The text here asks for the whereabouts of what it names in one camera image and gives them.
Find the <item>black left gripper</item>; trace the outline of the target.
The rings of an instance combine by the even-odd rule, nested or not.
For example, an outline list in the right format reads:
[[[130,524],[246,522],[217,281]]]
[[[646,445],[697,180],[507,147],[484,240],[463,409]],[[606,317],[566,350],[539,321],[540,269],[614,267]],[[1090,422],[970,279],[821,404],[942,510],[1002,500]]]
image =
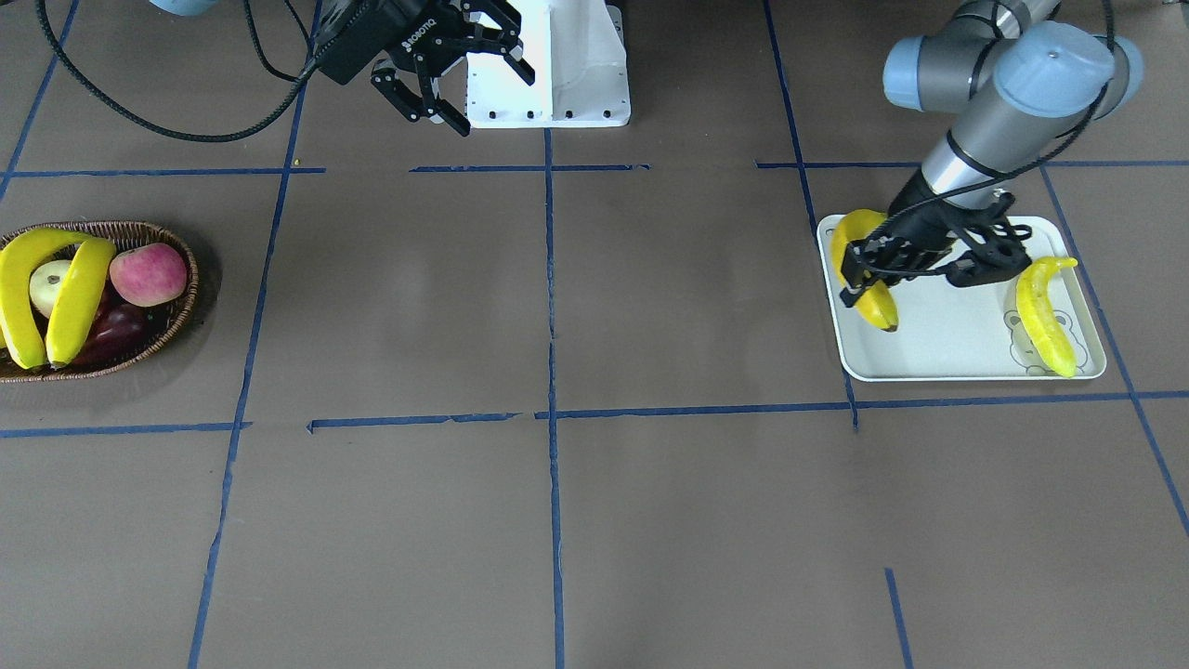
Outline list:
[[[870,267],[888,288],[901,280],[943,276],[954,288],[1007,282],[1031,267],[1028,225],[1012,225],[1014,195],[994,188],[990,204],[968,209],[935,194],[924,177],[911,177],[889,212],[866,240]]]

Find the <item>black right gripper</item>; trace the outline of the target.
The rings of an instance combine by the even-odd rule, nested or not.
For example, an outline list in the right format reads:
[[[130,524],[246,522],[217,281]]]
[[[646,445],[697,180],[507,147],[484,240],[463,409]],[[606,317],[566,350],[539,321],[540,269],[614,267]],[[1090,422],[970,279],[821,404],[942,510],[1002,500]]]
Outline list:
[[[472,126],[438,93],[438,80],[458,59],[438,39],[463,37],[463,52],[501,56],[524,86],[536,82],[535,69],[523,56],[522,15],[509,1],[331,1],[316,27],[314,62],[340,86],[386,52],[396,65],[375,65],[370,84],[408,122],[428,119],[445,124],[458,135],[471,135]],[[419,88],[400,80],[400,71],[415,72],[417,55],[424,55],[427,72],[416,72]]]

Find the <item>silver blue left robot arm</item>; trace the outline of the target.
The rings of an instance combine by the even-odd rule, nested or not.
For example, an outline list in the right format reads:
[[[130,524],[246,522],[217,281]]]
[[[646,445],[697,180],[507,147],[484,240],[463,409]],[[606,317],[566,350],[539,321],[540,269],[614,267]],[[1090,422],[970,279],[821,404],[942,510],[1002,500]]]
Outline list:
[[[837,259],[849,294],[877,282],[943,276],[956,288],[1028,267],[1027,226],[1009,223],[1009,183],[1069,147],[1141,88],[1145,59],[1112,26],[1053,20],[1056,1],[964,1],[939,33],[897,42],[883,93],[955,122],[891,202],[886,219]]]

